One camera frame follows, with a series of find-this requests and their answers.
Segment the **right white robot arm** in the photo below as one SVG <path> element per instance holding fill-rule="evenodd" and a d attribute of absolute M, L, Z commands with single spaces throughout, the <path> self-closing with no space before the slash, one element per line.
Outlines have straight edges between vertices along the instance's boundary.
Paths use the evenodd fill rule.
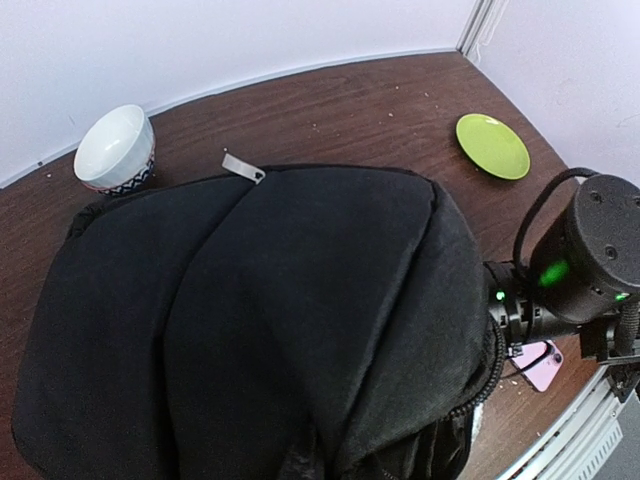
<path fill-rule="evenodd" d="M 522 256 L 535 217 L 565 181 L 582 183 Z M 613 175 L 572 168 L 554 177 L 518 229 L 512 258 L 484 265 L 488 309 L 516 376 L 539 392 L 562 359 L 553 340 L 576 335 L 580 354 L 607 370 L 625 402 L 639 388 L 639 189 Z"/>

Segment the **black student backpack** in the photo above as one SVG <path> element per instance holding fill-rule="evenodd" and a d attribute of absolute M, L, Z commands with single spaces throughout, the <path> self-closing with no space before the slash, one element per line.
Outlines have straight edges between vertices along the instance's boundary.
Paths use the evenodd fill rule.
<path fill-rule="evenodd" d="M 81 210 L 19 369 L 47 479 L 454 479 L 503 342 L 475 239 L 397 169 L 226 174 Z"/>

